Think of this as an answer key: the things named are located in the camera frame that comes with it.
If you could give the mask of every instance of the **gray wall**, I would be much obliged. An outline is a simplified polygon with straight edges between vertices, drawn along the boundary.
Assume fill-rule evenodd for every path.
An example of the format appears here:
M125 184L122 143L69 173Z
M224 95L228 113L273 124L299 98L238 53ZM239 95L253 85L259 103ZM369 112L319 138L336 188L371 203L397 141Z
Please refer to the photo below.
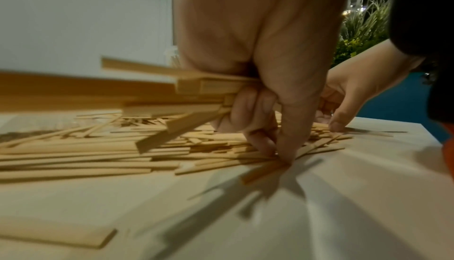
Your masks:
M0 0L0 68L66 75L105 73L100 56L164 64L171 0Z

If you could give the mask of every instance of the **bundle of wooden sticks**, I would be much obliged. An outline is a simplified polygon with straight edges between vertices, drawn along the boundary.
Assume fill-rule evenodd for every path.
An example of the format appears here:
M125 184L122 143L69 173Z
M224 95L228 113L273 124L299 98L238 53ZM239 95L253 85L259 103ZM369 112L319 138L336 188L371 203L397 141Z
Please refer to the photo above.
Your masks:
M280 113L276 113L280 123ZM125 116L122 113L81 115L99 124L80 126L0 143L0 181L89 177L173 170L175 175L234 165L254 165L258 170L243 176L250 182L266 171L284 165L250 146L241 133L217 133L209 124L139 153L136 143L169 134L187 116ZM336 144L349 135L331 134L321 124L298 156L343 149Z

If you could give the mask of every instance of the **blue surface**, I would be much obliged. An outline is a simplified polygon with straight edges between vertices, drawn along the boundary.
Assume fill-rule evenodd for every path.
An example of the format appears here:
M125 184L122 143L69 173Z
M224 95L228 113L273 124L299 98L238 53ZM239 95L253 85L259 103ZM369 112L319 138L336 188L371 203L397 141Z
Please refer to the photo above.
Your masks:
M438 141L444 142L449 138L449 134L442 126L427 117L426 102L430 86L422 84L422 74L411 73L399 85L369 100L358 116L420 123Z

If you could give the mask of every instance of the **table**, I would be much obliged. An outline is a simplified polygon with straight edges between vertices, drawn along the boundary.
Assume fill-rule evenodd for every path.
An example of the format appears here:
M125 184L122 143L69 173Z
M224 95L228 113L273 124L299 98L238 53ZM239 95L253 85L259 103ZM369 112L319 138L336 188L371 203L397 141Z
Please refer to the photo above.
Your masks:
M415 123L356 118L345 150L250 186L251 167L0 184L0 215L113 225L101 250L0 240L1 260L383 260L454 257L454 182Z

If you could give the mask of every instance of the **green plant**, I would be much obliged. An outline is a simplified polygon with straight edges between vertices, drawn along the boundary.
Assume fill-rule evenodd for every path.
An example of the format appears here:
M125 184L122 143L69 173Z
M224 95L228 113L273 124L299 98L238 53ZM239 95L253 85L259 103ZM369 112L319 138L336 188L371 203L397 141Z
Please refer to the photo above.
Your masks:
M390 0L367 0L366 5L364 0L356 0L349 8L344 12L345 19L331 67L388 38Z

